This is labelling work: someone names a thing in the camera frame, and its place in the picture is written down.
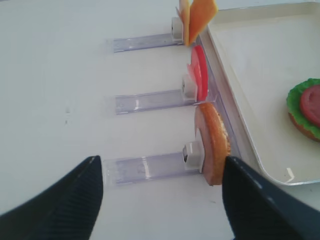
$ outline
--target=white table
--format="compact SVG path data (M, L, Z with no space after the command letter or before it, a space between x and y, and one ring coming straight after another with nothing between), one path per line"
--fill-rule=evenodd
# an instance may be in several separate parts
M227 9L280 1L217 3ZM106 47L106 39L168 33L176 5L178 0L0 2L0 214L88 156L174 153L194 139L194 107L119 116L111 107L115 95L180 87L190 59L183 46L117 54ZM320 209L320 184L285 190ZM195 175L106 190L91 239L232 237L221 187Z

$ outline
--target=green lettuce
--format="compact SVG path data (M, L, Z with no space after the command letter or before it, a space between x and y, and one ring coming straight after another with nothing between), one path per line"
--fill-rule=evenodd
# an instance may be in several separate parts
M294 120L299 125L302 125L304 129L312 132L317 139L320 139L320 128L309 122L300 110L300 98L302 93L314 85L320 85L320 78L309 78L307 81L292 88L286 98L286 105Z

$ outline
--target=white plastic tray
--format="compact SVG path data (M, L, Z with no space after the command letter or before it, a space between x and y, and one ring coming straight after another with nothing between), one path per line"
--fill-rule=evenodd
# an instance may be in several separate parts
M262 171L283 185L320 182L320 144L286 105L295 85L320 78L320 3L221 10L209 32Z

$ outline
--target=bun bottom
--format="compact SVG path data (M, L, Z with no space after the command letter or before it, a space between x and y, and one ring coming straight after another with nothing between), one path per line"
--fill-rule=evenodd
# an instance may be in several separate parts
M308 138L310 138L310 139L312 139L312 140L314 140L314 141L316 141L316 142L320 142L320 139L319 139L319 138L316 138L311 131L306 130L306 129L304 128L304 126L298 124L298 123L296 122L294 116L293 116L291 113L289 113L289 117L290 117L290 119L291 119L291 122L294 124L294 126L295 126L303 135L305 135L306 137L308 137Z
M195 109L195 131L201 132L204 147L202 173L207 183L221 185L224 175L226 157L230 155L228 133L220 114L212 103L199 104Z

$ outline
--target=tomato slice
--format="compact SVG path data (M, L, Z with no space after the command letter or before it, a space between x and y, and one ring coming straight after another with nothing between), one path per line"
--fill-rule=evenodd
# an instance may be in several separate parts
M302 93L300 109L309 122L320 128L320 84L311 86Z
M197 45L192 49L190 66L198 86L196 98L198 101L204 101L208 95L208 69L206 56L200 45Z

